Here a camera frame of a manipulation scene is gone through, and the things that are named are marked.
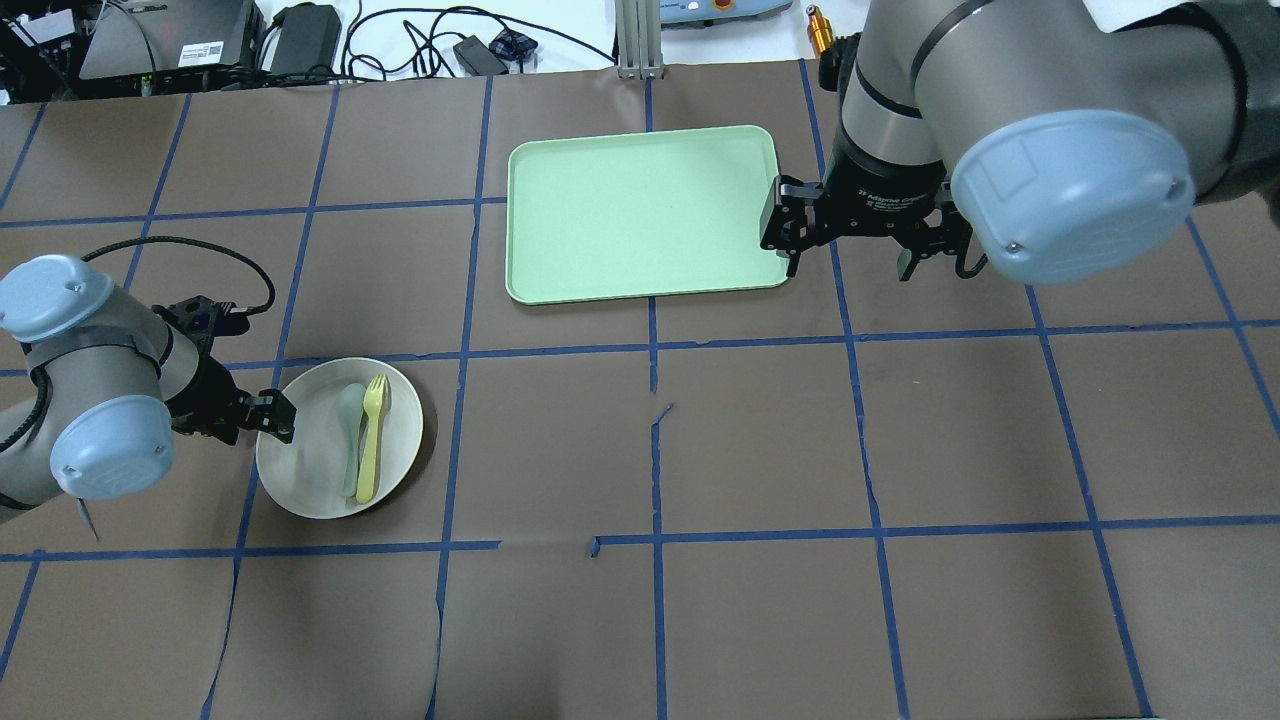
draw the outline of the cable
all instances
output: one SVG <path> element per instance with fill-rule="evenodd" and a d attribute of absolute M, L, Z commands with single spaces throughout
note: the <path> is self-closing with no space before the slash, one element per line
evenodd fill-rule
<path fill-rule="evenodd" d="M 266 63 L 266 49 L 271 45 L 271 38 L 274 37 L 274 35 L 271 33 L 274 33 L 278 29 L 280 29 L 280 26 L 271 24 L 271 27 L 266 28 L 266 33 L 262 35 L 262 45 L 257 49 L 257 59 L 253 61 L 253 67 L 256 69 L 260 70 L 266 69 L 262 67 L 262 63 Z"/>
<path fill-rule="evenodd" d="M 202 240 L 192 240 L 189 237 L 177 237 L 177 236 L 172 236 L 172 234 L 155 234 L 155 236 L 151 236 L 151 237 L 136 237 L 133 240 L 124 240 L 124 241 L 120 241 L 120 242 L 113 242 L 111 245 L 108 245 L 105 247 L 99 247 L 97 250 L 95 250 L 95 251 L 90 252 L 88 255 L 84 255 L 83 258 L 81 258 L 81 260 L 83 260 L 86 263 L 91 263 L 91 261 L 101 258 L 102 255 L 106 255 L 108 252 L 115 252 L 116 250 L 124 250 L 125 247 L 136 247 L 138 245 L 151 245 L 151 243 L 157 243 L 157 242 L 168 242 L 168 243 L 173 243 L 173 245 L 189 245 L 192 247 L 200 247 L 200 249 L 204 249 L 204 250 L 211 250 L 214 252 L 220 252 L 223 255 L 227 255 L 228 258 L 232 258 L 234 260 L 239 260 L 241 263 L 243 263 L 243 264 L 248 265 L 250 268 L 252 268 L 253 272 L 257 273 L 257 275 L 260 278 L 262 278 L 262 282 L 266 283 L 266 302 L 264 302 L 261 305 L 253 305 L 253 306 L 246 307 L 244 311 L 242 313 L 242 315 L 244 315 L 246 318 L 250 316 L 250 315 L 257 315 L 257 314 L 261 314 L 261 313 L 266 313 L 271 307 L 271 305 L 275 304 L 275 284 L 271 282 L 271 277 L 266 274 L 266 270 L 264 270 L 261 265 L 259 265 L 257 263 L 255 263 L 255 261 L 250 260 L 248 258 L 241 255 L 239 252 L 236 252 L 234 250 L 232 250 L 229 247 L 223 247 L 221 245 L 214 245 L 212 242 L 205 242 Z"/>
<path fill-rule="evenodd" d="M 248 68 L 232 68 L 228 77 L 236 82 L 220 90 L 248 90 L 257 87 L 296 87 L 301 85 L 319 85 L 332 81 L 372 82 L 369 78 L 347 76 L 333 72 L 329 65 L 312 65 L 305 73 L 271 73 L 268 70 L 252 70 Z"/>
<path fill-rule="evenodd" d="M 45 46 L 41 45 L 38 41 L 36 41 L 36 38 L 32 37 L 31 32 L 28 32 L 27 28 L 18 20 L 9 17 L 0 19 L 4 19 L 4 22 L 9 23 L 9 27 L 27 36 L 27 40 L 31 42 L 31 49 L 35 50 L 37 55 L 40 55 L 40 59 L 44 60 L 46 65 L 49 65 L 49 69 L 54 70 L 54 74 L 58 76 L 58 81 L 61 82 L 63 87 L 67 88 L 67 92 L 72 96 L 72 100 L 79 100 L 79 97 L 76 95 L 76 91 L 72 90 L 72 83 L 70 81 L 67 79 L 67 74 L 63 73 L 61 68 L 58 67 L 58 63 L 54 63 L 54 60 L 49 56 L 49 53 L 45 50 Z"/>
<path fill-rule="evenodd" d="M 531 23 L 529 20 L 522 20 L 520 18 L 515 18 L 515 17 L 511 17 L 511 15 L 504 15 L 504 14 L 500 14 L 500 13 L 490 13 L 489 10 L 485 10 L 483 8 L 476 8 L 476 6 L 472 6 L 472 5 L 454 5 L 452 8 L 388 8 L 388 9 L 384 9 L 384 10 L 378 10 L 378 12 L 370 13 L 367 15 L 364 14 L 364 8 L 361 6 L 361 12 L 357 13 L 356 19 L 347 28 L 347 33 L 346 33 L 346 37 L 343 40 L 342 54 L 339 56 L 339 64 L 342 65 L 342 69 L 343 69 L 344 73 L 347 73 L 347 74 L 355 74 L 355 70 L 356 70 L 355 64 L 356 64 L 356 61 L 365 63 L 366 65 L 370 64 L 366 60 L 366 58 L 370 58 L 370 55 L 367 55 L 367 54 L 356 54 L 356 53 L 352 53 L 352 50 L 351 50 L 351 42 L 355 38 L 356 32 L 366 22 L 369 22 L 369 20 L 371 20 L 374 18 L 381 17 L 381 15 L 389 15 L 389 14 L 394 14 L 394 13 L 433 13 L 433 14 L 435 14 L 436 18 L 431 23 L 431 31 L 429 33 L 426 33 L 428 38 L 431 40 L 433 42 L 434 42 L 434 40 L 436 37 L 444 35 L 444 33 L 436 33 L 435 31 L 439 27 L 440 20 L 445 15 L 448 15 L 448 14 L 477 15 L 477 17 L 492 18 L 498 24 L 500 24 L 503 27 L 503 29 L 509 29 L 509 27 L 507 26 L 507 23 L 513 23 L 513 24 L 518 24 L 518 26 L 524 26 L 524 27 L 529 27 L 529 28 L 534 28 L 534 29 L 540 29 L 540 31 L 544 31 L 544 32 L 549 32 L 552 35 L 556 35 L 557 37 L 562 37 L 564 40 L 568 40 L 570 42 L 573 42 L 576 45 L 586 47 L 588 50 L 590 50 L 590 51 L 595 53 L 596 55 L 599 55 L 599 56 L 609 60 L 611 63 L 617 61 L 617 56 L 616 55 L 611 55 L 611 54 L 605 53 L 604 50 L 600 50 L 599 47 L 596 47 L 596 46 L 594 46 L 594 45 L 584 41 L 584 40 L 579 40 L 577 37 L 573 37 L 573 36 L 571 36 L 568 33 L 564 33 L 564 32 L 561 32 L 558 29 L 554 29 L 554 28 L 550 28 L 550 27 L 547 27 L 547 26 L 541 26 L 541 24 L 538 24 L 538 23 Z M 413 64 L 415 58 L 419 58 L 421 55 L 421 53 L 422 53 L 422 49 L 417 49 L 417 51 L 415 53 L 415 55 L 412 58 L 410 58 L 410 60 L 407 60 L 406 63 L 403 63 L 402 65 L 399 65 L 399 68 L 392 69 L 392 70 L 387 70 L 387 72 L 394 74 L 396 72 L 404 69 L 406 67 Z"/>
<path fill-rule="evenodd" d="M 156 69 L 156 56 L 155 53 L 151 51 L 151 40 L 147 37 L 146 28 L 142 27 L 138 18 L 133 17 L 133 13 L 124 9 L 124 5 L 120 5 L 119 0 L 106 0 L 106 4 L 124 13 L 131 20 L 133 20 L 133 24 L 138 26 L 138 32 L 142 35 L 142 42 L 147 46 L 147 60 L 151 60 L 151 76 L 154 78 L 160 70 Z M 93 26 L 93 32 L 97 32 L 97 26 Z"/>
<path fill-rule="evenodd" d="M 36 404 L 31 406 L 31 413 L 27 413 L 27 419 L 18 425 L 18 429 L 0 442 L 0 452 L 17 445 L 22 436 L 31 432 L 31 428 L 35 428 L 45 416 L 45 410 L 49 407 L 49 374 L 45 373 L 44 368 L 36 368 L 31 374 L 31 382 L 36 383 Z"/>

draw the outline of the plate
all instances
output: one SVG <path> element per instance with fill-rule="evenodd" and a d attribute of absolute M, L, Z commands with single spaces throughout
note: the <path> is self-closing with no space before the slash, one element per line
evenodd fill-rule
<path fill-rule="evenodd" d="M 379 373 L 387 374 L 390 392 L 383 416 L 378 491 L 371 501 L 357 505 L 342 497 L 347 441 L 338 424 L 338 396 L 351 383 L 367 387 Z M 259 434 L 257 474 L 271 500 L 294 515 L 328 520 L 369 510 L 404 479 L 422 445 L 422 401 L 408 378 L 387 363 L 367 357 L 330 360 L 298 375 L 284 388 L 284 397 L 298 409 L 293 442 L 285 445 Z"/>

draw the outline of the green tray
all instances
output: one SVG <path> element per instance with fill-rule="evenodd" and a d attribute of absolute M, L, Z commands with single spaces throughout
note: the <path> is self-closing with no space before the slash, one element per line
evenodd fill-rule
<path fill-rule="evenodd" d="M 762 128 L 526 142 L 511 154 L 507 292 L 526 305 L 776 287 L 778 159 Z"/>

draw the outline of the yellow fork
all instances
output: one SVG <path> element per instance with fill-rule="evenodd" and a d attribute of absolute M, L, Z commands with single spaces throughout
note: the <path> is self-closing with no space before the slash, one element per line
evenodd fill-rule
<path fill-rule="evenodd" d="M 360 477 L 356 480 L 356 502 L 361 505 L 372 500 L 378 489 L 378 446 L 381 443 L 383 414 L 387 411 L 387 375 L 378 375 L 369 383 L 364 406 L 369 429 L 365 433 L 365 452 L 360 459 Z"/>

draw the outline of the white sticker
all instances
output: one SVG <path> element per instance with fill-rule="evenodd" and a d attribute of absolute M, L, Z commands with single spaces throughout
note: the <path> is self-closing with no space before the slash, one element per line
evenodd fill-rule
<path fill-rule="evenodd" d="M 182 46 L 182 55 L 178 56 L 179 68 L 192 65 L 214 65 L 223 59 L 223 41 L 193 42 Z"/>

